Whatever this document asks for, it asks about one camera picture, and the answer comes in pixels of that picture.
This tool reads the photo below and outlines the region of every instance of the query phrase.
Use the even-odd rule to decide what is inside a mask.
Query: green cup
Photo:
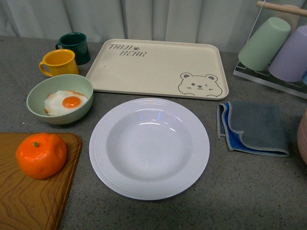
[[[75,53],[77,65],[83,65],[91,59],[88,51],[86,35],[82,33],[70,33],[63,35],[56,44],[56,49],[70,49]]]
[[[239,53],[240,62],[249,69],[267,68],[290,34],[285,20],[271,17],[262,24]]]

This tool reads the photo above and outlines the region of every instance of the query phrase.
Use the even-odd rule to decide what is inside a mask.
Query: wooden cutting board
[[[56,230],[59,228],[82,142],[71,133],[58,133],[67,145],[64,167],[57,174],[36,180],[19,168],[15,152],[33,133],[0,133],[0,229]]]

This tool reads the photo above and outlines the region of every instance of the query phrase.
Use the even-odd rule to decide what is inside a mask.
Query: bear face logo
[[[182,73],[180,77],[182,81],[178,85],[178,89],[185,95],[218,97],[223,92],[217,84],[218,78],[212,74],[193,76],[190,73]]]

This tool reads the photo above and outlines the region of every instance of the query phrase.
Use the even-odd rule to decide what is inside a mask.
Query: purple cup
[[[273,59],[269,72],[274,77],[300,81],[307,71],[307,25],[298,27]]]

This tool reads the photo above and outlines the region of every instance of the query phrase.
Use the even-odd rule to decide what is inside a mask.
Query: cup
[[[75,53],[77,65],[83,65],[91,59],[85,34],[70,33],[63,35],[56,44],[56,49],[59,49],[59,46],[62,46],[63,49],[69,49]]]
[[[53,50],[43,57],[39,63],[39,69],[43,74],[54,77],[61,74],[79,74],[75,61],[75,53],[69,49]]]
[[[283,81],[300,81],[307,71],[307,25],[298,27],[272,61],[269,72]]]
[[[291,26],[285,20],[271,17],[247,41],[238,57],[249,69],[262,71],[286,41]]]
[[[305,74],[303,75],[302,80],[303,80],[303,83],[304,83],[305,85],[307,85],[307,71],[306,71]]]

